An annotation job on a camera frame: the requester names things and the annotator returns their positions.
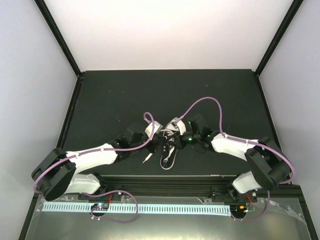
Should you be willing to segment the white shoelace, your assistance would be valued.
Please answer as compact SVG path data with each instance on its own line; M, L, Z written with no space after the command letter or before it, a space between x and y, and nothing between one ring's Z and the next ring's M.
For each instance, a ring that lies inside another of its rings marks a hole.
M160 132L162 132L162 133L169 133L170 136L174 134L174 132L173 132L171 129L167 129L167 128L160 130ZM145 158L145 160L144 160L142 163L145 163L146 161L148 161L149 158L150 158L152 155L153 155L153 154L150 153L150 154Z

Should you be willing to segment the black white sneaker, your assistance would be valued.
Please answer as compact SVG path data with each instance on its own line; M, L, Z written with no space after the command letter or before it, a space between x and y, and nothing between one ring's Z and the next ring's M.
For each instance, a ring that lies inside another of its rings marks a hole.
M179 132L179 128L178 126L175 124L175 120L177 118L172 119L167 125L166 127L161 130L162 135L164 136L165 140L168 140L169 143L165 143L163 145L163 152L162 152L162 156L160 158L160 166L163 170L169 170L173 167L175 160L173 160L173 162L171 163L171 165L169 166L169 161L170 161L170 157L172 155L172 153L175 150L174 145L172 144L172 142L174 141L173 138L170 138L173 134L178 133Z

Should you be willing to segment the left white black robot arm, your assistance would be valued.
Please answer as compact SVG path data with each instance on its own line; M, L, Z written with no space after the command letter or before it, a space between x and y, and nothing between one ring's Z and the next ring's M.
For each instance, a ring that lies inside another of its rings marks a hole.
M150 122L143 130L133 124L116 139L98 147L79 151L65 151L57 147L31 173L33 189L42 194L46 201L76 193L90 194L101 200L108 192L101 176L84 172L119 163L143 149L153 154L161 139L159 133L162 128L157 121Z

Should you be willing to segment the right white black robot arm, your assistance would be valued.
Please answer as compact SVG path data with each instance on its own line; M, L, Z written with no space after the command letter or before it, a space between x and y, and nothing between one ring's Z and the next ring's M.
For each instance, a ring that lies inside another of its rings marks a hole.
M188 122L190 131L180 118L174 118L171 123L177 131L174 134L177 149L183 149L187 144L198 144L205 151L230 155L247 162L250 170L238 175L227 189L228 198L234 202L240 201L249 191L274 190L293 171L289 160L268 137L262 140L244 139L220 133L210 129L202 116Z

